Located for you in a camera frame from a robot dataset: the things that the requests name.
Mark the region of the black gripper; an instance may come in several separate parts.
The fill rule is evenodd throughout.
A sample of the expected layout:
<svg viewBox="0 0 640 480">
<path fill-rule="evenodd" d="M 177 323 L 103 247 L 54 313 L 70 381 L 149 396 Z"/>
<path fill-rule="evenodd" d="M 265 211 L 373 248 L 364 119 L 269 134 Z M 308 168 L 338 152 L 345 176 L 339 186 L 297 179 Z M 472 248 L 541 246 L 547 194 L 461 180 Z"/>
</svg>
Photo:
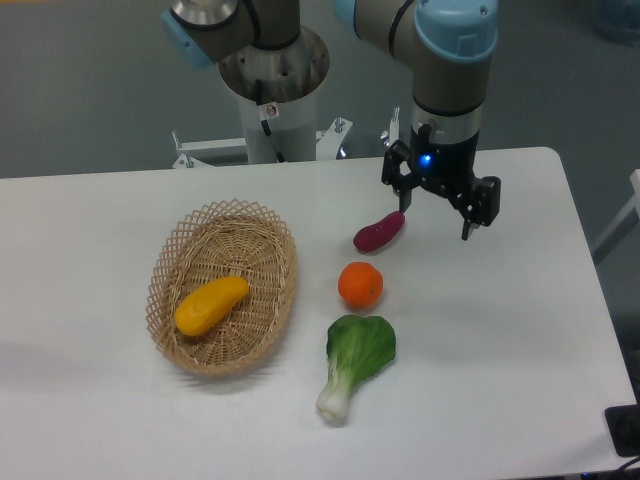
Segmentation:
<svg viewBox="0 0 640 480">
<path fill-rule="evenodd" d="M 411 205 L 418 187 L 451 201 L 463 217 L 461 238 L 489 227 L 500 211 L 501 179 L 475 177 L 473 165 L 478 143 L 481 112 L 447 116 L 426 110 L 412 113 L 410 149 L 394 141 L 383 158 L 381 181 L 398 197 L 398 210 Z M 408 165 L 403 174 L 401 167 Z"/>
</svg>

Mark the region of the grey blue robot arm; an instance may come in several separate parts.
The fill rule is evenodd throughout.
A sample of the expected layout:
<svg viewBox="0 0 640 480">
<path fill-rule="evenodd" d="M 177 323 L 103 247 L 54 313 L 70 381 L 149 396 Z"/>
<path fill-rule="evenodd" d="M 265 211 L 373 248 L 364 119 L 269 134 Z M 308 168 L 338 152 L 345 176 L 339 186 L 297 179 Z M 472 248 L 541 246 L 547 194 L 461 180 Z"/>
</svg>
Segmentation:
<svg viewBox="0 0 640 480">
<path fill-rule="evenodd" d="M 489 226 L 499 213 L 501 182 L 473 165 L 491 56 L 498 39 L 494 1 L 337 1 L 336 19 L 357 38 L 410 69 L 408 142 L 394 140 L 381 179 L 399 207 L 421 188 L 447 199 L 462 233 Z M 174 1 L 161 21 L 193 66 L 217 66 L 247 106 L 253 163 L 311 160 L 315 126 L 300 112 L 325 81 L 324 41 L 301 22 L 296 1 Z"/>
</svg>

